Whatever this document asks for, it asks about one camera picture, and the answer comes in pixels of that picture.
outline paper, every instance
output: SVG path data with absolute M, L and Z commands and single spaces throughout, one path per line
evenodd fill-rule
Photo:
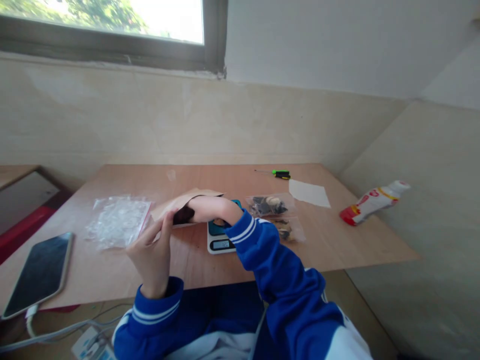
M 288 181 L 288 190 L 297 200 L 324 208 L 331 208 L 329 198 L 323 186 L 290 179 Z
M 200 190 L 197 187 L 183 193 L 180 196 L 177 196 L 176 198 L 169 200 L 167 202 L 164 202 L 157 206 L 152 212 L 151 212 L 151 217 L 153 220 L 158 221 L 161 219 L 168 211 L 171 209 L 177 208 L 181 209 L 183 208 L 191 199 L 197 197 L 197 196 L 222 196 L 224 193 L 223 192 L 218 192 L 218 191 L 213 191 L 213 190 Z

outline smartphone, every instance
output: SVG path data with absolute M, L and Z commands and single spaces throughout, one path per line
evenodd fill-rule
M 62 290 L 73 239 L 73 233 L 66 232 L 31 248 L 2 319 L 13 318 Z

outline power strip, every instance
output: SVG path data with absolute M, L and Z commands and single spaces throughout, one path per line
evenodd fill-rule
M 77 360 L 117 360 L 110 342 L 103 334 L 90 326 L 72 346 L 71 352 Z

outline plastic bag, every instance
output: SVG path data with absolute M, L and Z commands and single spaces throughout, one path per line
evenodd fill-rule
M 253 217 L 291 216 L 297 213 L 295 200 L 288 192 L 248 196 L 245 200 L 248 204 L 248 212 Z
M 87 226 L 88 240 L 99 250 L 126 248 L 140 235 L 152 202 L 145 197 L 111 196 L 95 200 L 96 215 Z
M 285 243 L 303 243 L 307 240 L 304 228 L 296 216 L 269 218 L 268 221 L 275 225 L 280 235 L 280 240 Z

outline blue sleeve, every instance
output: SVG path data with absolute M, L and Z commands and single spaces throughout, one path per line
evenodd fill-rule
M 137 290 L 133 308 L 126 312 L 113 333 L 112 344 L 118 360 L 163 359 L 174 344 L 175 322 L 184 282 L 170 276 L 162 299 L 147 299 Z
M 280 244 L 275 225 L 253 219 L 245 210 L 225 233 L 235 244 L 243 267 L 253 271 L 260 295 L 269 304 L 266 320 L 275 344 L 290 359 L 330 359 L 331 348 L 338 347 L 332 345 L 333 338 L 339 328 L 349 328 L 349 321 L 338 306 L 326 301 L 323 276 L 315 269 L 305 270 L 298 256 Z M 340 331 L 336 337 L 342 339 L 340 348 L 358 343 L 352 340 L 354 333 L 347 335 L 348 340 L 342 336 Z M 366 348 L 362 356 L 349 358 L 370 358 Z

